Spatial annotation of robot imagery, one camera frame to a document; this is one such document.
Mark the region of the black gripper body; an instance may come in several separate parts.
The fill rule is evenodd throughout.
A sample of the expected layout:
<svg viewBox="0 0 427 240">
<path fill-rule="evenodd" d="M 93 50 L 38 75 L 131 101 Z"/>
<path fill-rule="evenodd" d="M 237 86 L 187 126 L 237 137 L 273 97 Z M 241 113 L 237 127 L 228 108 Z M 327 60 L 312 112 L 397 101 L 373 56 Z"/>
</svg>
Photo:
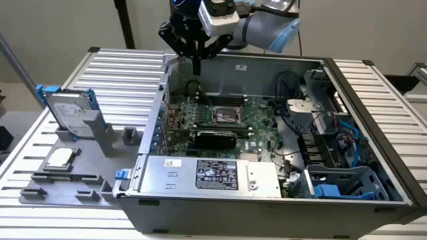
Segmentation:
<svg viewBox="0 0 427 240">
<path fill-rule="evenodd" d="M 207 36 L 199 18 L 200 0 L 169 0 L 169 22 L 175 28 L 191 31 L 196 42 Z"/>
</svg>

